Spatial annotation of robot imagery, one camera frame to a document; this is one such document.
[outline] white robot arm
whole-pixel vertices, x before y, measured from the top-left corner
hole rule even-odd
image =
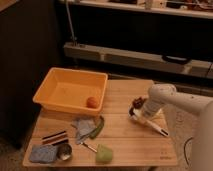
[[[190,171],[213,171],[213,98],[180,93],[172,84],[155,84],[142,106],[142,115],[153,117],[165,104],[199,116],[192,145]]]

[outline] wooden table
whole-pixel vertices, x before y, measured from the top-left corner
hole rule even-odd
[[[18,2],[18,0],[0,0],[0,11]]]
[[[95,140],[86,142],[93,147],[104,144],[114,152],[114,158],[109,164],[97,164],[95,154],[87,148],[75,144],[75,129],[70,126],[72,116],[41,110],[32,138],[26,150],[24,166],[50,167],[92,167],[92,166],[174,166],[177,157],[171,138],[166,138],[152,128],[139,125],[130,120],[128,110],[133,99],[147,95],[148,88],[153,84],[151,80],[109,80],[101,115],[105,118],[105,126]],[[164,129],[167,125],[163,111],[153,120]],[[57,161],[54,164],[34,164],[28,157],[32,145],[40,144],[41,138],[62,130],[67,130],[69,143],[73,148],[70,161]]]

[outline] orange plastic bin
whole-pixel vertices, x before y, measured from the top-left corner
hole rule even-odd
[[[48,110],[96,116],[100,113],[108,75],[99,72],[51,68],[33,97]],[[89,108],[94,97],[97,108]]]

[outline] wire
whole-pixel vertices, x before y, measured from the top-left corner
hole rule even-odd
[[[182,5],[198,5],[200,7],[206,6],[208,9],[212,9],[213,5],[212,4],[204,4],[200,3],[199,0],[195,0],[195,2],[180,2],[180,1],[172,1],[172,0],[167,0],[166,3],[173,3],[173,4],[182,4]]]
[[[66,6],[66,11],[67,11],[67,17],[68,17],[70,32],[71,32],[71,35],[72,35],[72,41],[73,41],[74,45],[76,45],[77,42],[76,42],[76,38],[75,38],[74,27],[73,27],[73,23],[72,23],[72,18],[71,18],[68,0],[65,0],[65,6]]]
[[[210,65],[209,68],[207,69],[205,75],[203,76],[204,79],[207,79],[208,74],[209,74],[209,72],[211,71],[212,64],[213,64],[213,63],[211,63],[211,65]],[[202,88],[203,88],[204,86],[206,86],[206,83],[205,83],[205,82],[203,82],[203,83],[200,85],[200,92],[199,92],[200,95],[202,95],[202,90],[203,90]]]
[[[193,140],[193,139],[194,139],[193,137],[188,138],[188,139],[185,141],[184,147],[183,147],[183,150],[184,150],[184,158],[185,158],[185,160],[186,160],[187,165],[189,165],[189,161],[188,161],[188,158],[187,158],[187,156],[186,156],[186,147],[187,147],[187,144],[188,144],[191,140]]]

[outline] floor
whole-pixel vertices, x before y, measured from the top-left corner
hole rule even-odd
[[[197,118],[191,114],[182,111],[172,105],[166,105],[164,107],[164,113],[166,115],[167,124],[169,127],[170,135],[174,142],[174,148],[178,157],[179,164],[175,167],[158,167],[156,171],[187,171],[188,165],[184,158],[184,143],[186,140],[193,136],[196,128]],[[23,147],[20,150],[15,150],[9,144],[0,139],[0,171],[147,171],[148,168],[25,168],[22,166],[23,155],[27,144],[29,142],[33,126],[28,131],[28,134],[24,140]],[[191,142],[187,145],[186,154],[190,156]]]

